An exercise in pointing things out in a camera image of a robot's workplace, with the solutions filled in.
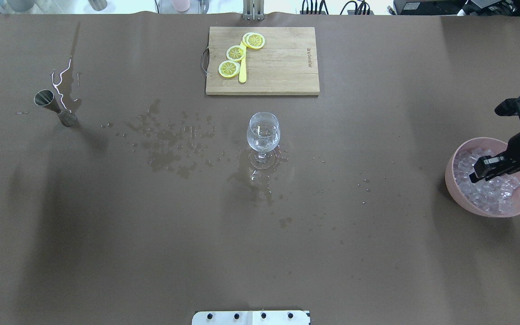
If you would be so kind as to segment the lemon slice far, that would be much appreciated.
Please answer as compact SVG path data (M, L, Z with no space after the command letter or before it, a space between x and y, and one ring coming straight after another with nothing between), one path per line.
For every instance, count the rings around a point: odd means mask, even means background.
M248 49L258 50L265 46L266 39L260 33L247 32L243 35L242 42Z

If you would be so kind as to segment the steel jigger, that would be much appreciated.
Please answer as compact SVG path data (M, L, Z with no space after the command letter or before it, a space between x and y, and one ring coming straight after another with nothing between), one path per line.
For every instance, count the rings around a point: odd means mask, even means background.
M38 107L43 107L55 113L64 127L72 127L78 123L78 119L73 113L60 107L51 90L39 91L35 94L33 101Z

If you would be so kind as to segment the lemon slice middle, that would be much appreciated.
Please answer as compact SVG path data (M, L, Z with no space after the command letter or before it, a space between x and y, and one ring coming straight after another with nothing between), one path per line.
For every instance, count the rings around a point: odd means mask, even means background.
M247 47L243 45L231 46L226 51L226 58L229 61L240 62L246 56Z

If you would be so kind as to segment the aluminium frame post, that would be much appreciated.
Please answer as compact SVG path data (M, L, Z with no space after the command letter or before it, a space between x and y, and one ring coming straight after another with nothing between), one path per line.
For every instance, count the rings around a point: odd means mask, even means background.
M243 0L244 21L262 21L265 19L264 0Z

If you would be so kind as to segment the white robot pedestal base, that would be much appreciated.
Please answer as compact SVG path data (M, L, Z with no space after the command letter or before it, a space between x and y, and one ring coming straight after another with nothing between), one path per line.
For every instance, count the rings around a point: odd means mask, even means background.
M192 317L192 325L311 325L309 311L200 311Z

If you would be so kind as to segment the bamboo cutting board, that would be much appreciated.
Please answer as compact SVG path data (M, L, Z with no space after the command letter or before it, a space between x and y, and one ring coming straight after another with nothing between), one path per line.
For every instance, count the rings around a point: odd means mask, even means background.
M229 47L245 33L265 37L262 49L247 50L247 80L224 78L219 64ZM207 95L320 94L316 31L314 27L211 27L209 29Z

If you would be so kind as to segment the clear ice cubes pile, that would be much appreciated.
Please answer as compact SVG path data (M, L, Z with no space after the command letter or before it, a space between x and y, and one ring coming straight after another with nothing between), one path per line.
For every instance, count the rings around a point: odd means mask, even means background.
M475 207L490 214L509 214L514 211L514 191L520 187L518 177L503 175L475 184L469 178L479 157L495 155L493 150L481 147L459 151L453 160L453 177L461 194Z

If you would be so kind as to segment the pink bowl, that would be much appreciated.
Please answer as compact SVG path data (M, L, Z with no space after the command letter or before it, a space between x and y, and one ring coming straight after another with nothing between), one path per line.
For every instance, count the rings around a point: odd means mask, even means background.
M495 156L506 148L505 142L488 137L472 138L457 148L446 165L445 185L460 207L490 218L520 215L520 172L477 183L469 178L478 156Z

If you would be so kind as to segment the pink plastic cup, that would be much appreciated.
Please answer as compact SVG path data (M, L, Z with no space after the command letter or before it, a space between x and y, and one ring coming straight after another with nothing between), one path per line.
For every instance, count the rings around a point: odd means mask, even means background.
M171 0L171 3L177 12L186 12L190 8L190 0Z

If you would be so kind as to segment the clear wine glass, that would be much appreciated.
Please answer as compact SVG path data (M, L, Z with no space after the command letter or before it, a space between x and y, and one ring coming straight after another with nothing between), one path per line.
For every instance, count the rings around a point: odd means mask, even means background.
M276 161L276 147L280 142L280 123L270 112L254 114L247 128L248 155L254 169L269 169Z

